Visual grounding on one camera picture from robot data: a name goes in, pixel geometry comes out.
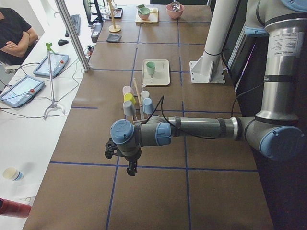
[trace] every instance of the red cylinder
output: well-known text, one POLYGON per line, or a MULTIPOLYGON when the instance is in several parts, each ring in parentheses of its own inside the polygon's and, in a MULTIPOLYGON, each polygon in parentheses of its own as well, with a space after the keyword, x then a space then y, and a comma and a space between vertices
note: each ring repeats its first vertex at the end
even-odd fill
POLYGON ((0 198, 0 215, 25 218, 28 217, 30 210, 30 205, 0 198))

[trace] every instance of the white table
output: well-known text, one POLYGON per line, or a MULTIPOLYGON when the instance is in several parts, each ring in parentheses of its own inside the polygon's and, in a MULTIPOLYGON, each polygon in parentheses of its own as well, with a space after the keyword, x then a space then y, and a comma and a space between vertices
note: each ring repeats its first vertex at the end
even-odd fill
MULTIPOLYGON (((30 62, 40 62, 46 55, 47 49, 45 43, 53 43, 52 49, 56 53, 68 54, 70 56, 67 68, 78 57, 70 38, 65 37, 65 26, 59 14, 57 14, 56 23, 48 28, 45 34, 40 38, 31 54, 24 61, 24 64, 30 62), (63 46, 58 45, 59 39, 67 39, 69 43, 63 46)), ((91 40, 91 31, 87 25, 85 15, 82 15, 82 26, 79 35, 80 42, 85 50, 88 45, 93 45, 91 40)), ((24 70, 28 75, 39 78, 43 81, 47 78, 35 76, 33 70, 37 65, 25 66, 24 70)), ((71 89, 80 84, 83 77, 83 68, 80 62, 70 66, 65 72, 54 78, 55 100, 60 99, 71 89)), ((18 80, 24 77, 24 72, 18 70, 10 85, 14 85, 18 80)), ((27 117, 44 116, 45 109, 51 105, 50 81, 45 82, 45 88, 27 105, 21 108, 6 110, 11 113, 24 115, 27 117)), ((65 108, 65 114, 68 114, 71 103, 77 93, 78 87, 65 96, 59 104, 65 108)), ((0 102, 0 107, 8 107, 0 102)), ((48 115, 60 115, 62 111, 50 111, 48 115)), ((27 201, 20 200, 22 196, 27 197, 29 194, 35 194, 43 180, 50 158, 57 144, 61 131, 66 121, 66 116, 27 119, 16 115, 11 115, 0 111, 0 197, 21 203, 27 201), (24 178, 20 181, 10 181, 2 177, 2 172, 8 167, 15 167, 24 173, 24 178)), ((21 230, 26 218, 13 218, 0 215, 0 229, 2 230, 21 230)))

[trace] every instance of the keyboard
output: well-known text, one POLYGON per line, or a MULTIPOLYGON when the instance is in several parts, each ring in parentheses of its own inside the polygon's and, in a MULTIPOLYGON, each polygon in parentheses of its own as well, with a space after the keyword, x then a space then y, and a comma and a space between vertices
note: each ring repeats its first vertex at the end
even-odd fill
MULTIPOLYGON (((81 17, 79 14, 71 15, 71 21, 75 27, 77 35, 80 33, 81 17)), ((65 37, 69 37, 68 31, 66 30, 65 37)))

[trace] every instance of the person's arm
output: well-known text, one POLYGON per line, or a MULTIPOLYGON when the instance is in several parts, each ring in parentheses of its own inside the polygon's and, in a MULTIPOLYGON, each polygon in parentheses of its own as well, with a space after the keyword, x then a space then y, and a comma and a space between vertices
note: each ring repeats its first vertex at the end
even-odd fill
POLYGON ((33 42, 35 42, 38 39, 38 35, 32 27, 27 31, 27 33, 30 35, 29 39, 29 46, 30 46, 33 44, 33 42))
POLYGON ((23 37, 18 44, 15 44, 12 41, 8 41, 6 43, 6 46, 1 48, 0 50, 13 56, 22 58, 28 49, 29 41, 30 35, 27 32, 23 31, 23 37))

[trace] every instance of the wooden base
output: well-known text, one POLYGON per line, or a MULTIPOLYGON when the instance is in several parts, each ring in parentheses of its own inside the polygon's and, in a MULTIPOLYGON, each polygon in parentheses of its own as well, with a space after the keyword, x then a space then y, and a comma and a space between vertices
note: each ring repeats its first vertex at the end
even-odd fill
POLYGON ((112 33, 116 33, 116 32, 121 31, 121 27, 119 25, 115 25, 115 28, 114 26, 109 26, 109 31, 112 33))

